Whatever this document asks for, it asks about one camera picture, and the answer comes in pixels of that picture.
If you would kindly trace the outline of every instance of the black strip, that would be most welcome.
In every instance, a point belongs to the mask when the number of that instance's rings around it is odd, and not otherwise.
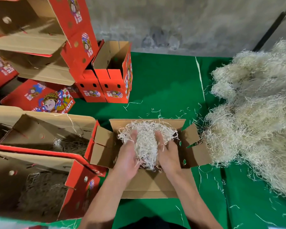
[[[275,32],[275,30],[278,28],[278,26],[282,23],[284,18],[286,17],[286,12],[282,12],[278,18],[275,20],[275,22],[271,25],[271,27],[267,30],[266,34],[262,37],[262,39],[257,43],[255,48],[253,49],[254,52],[259,51],[263,45],[267,42],[267,40],[270,38],[270,36]]]

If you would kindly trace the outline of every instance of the forearm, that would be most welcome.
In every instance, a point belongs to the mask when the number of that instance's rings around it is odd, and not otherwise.
[[[168,179],[177,192],[191,227],[222,228],[202,200],[197,187],[193,186],[182,172],[169,175]]]
[[[127,180],[111,171],[96,194],[78,229],[111,228]]]

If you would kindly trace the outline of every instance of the green floor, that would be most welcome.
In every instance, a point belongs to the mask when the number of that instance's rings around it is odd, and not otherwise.
[[[219,104],[210,94],[210,72],[230,58],[197,57],[205,100],[195,57],[132,53],[133,86],[130,101],[138,104],[86,103],[76,99],[70,114],[93,116],[110,129],[111,118],[185,118],[185,126]],[[286,227],[286,200],[269,192],[264,181],[250,179],[246,165],[227,169],[211,165],[193,168],[199,192],[223,228]],[[164,220],[189,228],[178,199],[121,200],[113,228],[135,222],[144,216],[159,215]],[[52,223],[76,228],[80,220]]]

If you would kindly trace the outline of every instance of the person's right hand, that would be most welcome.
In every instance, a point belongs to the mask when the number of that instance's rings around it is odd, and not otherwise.
[[[175,142],[170,140],[166,147],[160,131],[155,132],[155,137],[158,143],[158,160],[166,175],[170,177],[181,172],[178,147]]]

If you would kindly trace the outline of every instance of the person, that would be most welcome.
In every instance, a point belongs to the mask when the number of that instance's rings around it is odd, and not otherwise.
[[[137,162],[134,151],[137,131],[133,130],[130,137],[131,140],[122,145],[113,170],[108,174],[99,192],[91,202],[78,229],[107,229],[112,227],[122,193],[141,165],[141,162]],[[155,137],[158,143],[158,160],[168,180],[175,188],[190,227],[192,229],[222,228],[200,197],[196,185],[192,185],[183,175],[176,143],[171,140],[165,146],[162,134],[159,131],[155,132]],[[137,223],[123,228],[184,227],[165,222],[159,217],[144,217]]]

